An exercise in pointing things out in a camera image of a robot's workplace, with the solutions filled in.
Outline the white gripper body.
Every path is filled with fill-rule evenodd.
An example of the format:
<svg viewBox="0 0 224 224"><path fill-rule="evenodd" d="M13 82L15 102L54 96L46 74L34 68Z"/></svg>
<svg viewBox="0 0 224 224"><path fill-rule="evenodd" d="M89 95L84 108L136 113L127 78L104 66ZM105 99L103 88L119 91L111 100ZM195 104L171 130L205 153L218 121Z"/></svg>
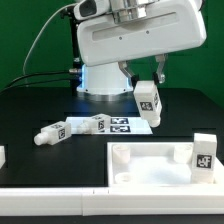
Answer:
<svg viewBox="0 0 224 224"><path fill-rule="evenodd" d="M96 66L156 56L201 46L206 29L203 0L155 0L146 16L116 23L108 13L84 20L77 39L83 62Z"/></svg>

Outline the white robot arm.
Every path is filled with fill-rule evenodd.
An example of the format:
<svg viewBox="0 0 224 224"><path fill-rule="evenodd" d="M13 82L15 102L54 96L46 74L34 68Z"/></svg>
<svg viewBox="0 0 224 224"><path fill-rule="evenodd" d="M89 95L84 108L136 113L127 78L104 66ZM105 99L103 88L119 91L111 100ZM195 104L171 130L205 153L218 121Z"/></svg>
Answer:
<svg viewBox="0 0 224 224"><path fill-rule="evenodd" d="M79 25L82 66L80 95L116 100L133 90L128 62L154 56L162 69L166 55L201 46L206 29L204 0L81 0L73 9Z"/></svg>

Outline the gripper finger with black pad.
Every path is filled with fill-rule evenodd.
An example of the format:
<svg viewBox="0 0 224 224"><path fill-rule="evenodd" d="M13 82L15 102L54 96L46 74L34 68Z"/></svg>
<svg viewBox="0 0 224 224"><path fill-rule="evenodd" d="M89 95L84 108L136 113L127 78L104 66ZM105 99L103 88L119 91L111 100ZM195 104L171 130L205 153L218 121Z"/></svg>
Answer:
<svg viewBox="0 0 224 224"><path fill-rule="evenodd" d="M155 56L158 63L157 70L153 73L153 80L156 84L162 84L165 82L164 67L167 60L166 54L160 54Z"/></svg>
<svg viewBox="0 0 224 224"><path fill-rule="evenodd" d="M132 87L135 87L137 82L139 81L139 76L136 75L128 65L127 61L121 61L118 63L119 69L121 72L127 77L129 84Z"/></svg>

